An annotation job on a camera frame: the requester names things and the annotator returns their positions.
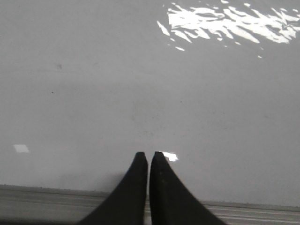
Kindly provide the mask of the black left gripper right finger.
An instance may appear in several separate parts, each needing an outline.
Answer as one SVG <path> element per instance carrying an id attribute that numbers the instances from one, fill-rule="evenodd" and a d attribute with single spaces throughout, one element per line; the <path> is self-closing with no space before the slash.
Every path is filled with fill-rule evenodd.
<path id="1" fill-rule="evenodd" d="M 153 156 L 149 188 L 153 225 L 225 224 L 189 192 L 161 152 Z"/>

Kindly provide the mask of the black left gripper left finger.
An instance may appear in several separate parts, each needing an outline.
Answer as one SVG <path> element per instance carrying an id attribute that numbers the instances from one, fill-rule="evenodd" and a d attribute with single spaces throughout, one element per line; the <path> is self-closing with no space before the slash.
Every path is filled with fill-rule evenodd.
<path id="1" fill-rule="evenodd" d="M 147 194 L 148 162 L 143 152 L 135 154 L 123 179 L 109 196 L 79 225 L 142 225 Z"/>

